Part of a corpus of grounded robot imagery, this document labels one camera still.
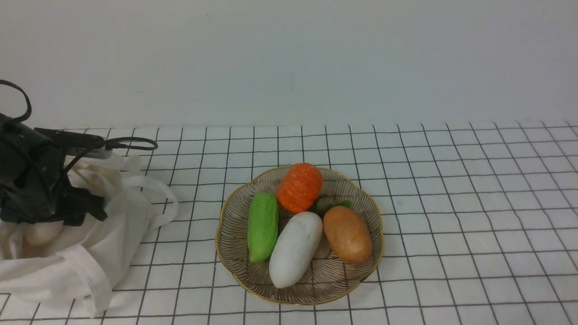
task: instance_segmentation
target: toy cucumber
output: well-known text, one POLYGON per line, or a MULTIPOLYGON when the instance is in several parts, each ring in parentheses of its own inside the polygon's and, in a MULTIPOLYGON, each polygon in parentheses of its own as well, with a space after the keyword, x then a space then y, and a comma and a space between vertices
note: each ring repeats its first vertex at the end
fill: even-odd
POLYGON ((273 194, 257 193, 249 207, 247 245, 249 261, 260 263, 271 256, 279 234, 279 206, 273 194))

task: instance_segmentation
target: white tiled surface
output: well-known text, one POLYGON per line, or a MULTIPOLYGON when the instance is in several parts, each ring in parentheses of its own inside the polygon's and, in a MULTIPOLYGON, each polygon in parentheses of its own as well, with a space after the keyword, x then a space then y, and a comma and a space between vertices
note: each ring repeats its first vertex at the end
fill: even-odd
POLYGON ((38 305, 0 294, 0 325, 578 324, 574 125, 87 130, 158 140, 152 156, 128 154, 172 185, 181 211, 146 235, 102 317, 88 319, 80 301, 38 305), (366 282, 316 307, 247 294, 213 240, 232 191, 301 161, 373 195, 386 240, 366 282))

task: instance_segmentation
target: gold-rimmed bowl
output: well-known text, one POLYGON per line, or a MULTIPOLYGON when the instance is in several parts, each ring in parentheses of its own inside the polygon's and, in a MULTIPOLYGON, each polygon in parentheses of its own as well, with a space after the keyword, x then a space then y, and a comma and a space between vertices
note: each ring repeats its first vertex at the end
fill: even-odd
MULTIPOLYGON (((353 291, 379 265, 384 250, 381 213, 375 201, 345 176, 326 168, 318 206, 351 201, 351 209, 363 217, 373 243, 372 255, 363 264, 345 264, 331 252, 323 238, 301 280, 277 289, 269 277, 269 262, 251 263, 247 249, 249 206, 255 194, 275 194, 290 166, 270 169, 235 190, 225 201, 215 236, 217 255, 224 267, 249 293, 280 304, 317 305, 337 300, 353 291)), ((279 232, 292 215, 279 209, 279 232)))

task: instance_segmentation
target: toy pumpkin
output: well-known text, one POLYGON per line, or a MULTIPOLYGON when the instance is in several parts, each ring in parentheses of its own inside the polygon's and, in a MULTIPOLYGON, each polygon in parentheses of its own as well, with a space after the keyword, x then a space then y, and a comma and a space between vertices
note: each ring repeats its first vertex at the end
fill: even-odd
POLYGON ((306 162, 295 164, 281 179, 277 200, 283 209, 291 213, 304 212, 319 197, 322 187, 323 175, 317 167, 306 162))

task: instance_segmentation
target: white wall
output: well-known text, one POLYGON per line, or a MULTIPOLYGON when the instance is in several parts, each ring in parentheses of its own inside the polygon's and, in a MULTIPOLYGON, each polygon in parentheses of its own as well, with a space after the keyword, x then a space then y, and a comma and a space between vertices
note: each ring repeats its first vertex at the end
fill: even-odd
POLYGON ((1 0, 0 78, 36 125, 569 119, 578 1, 1 0))

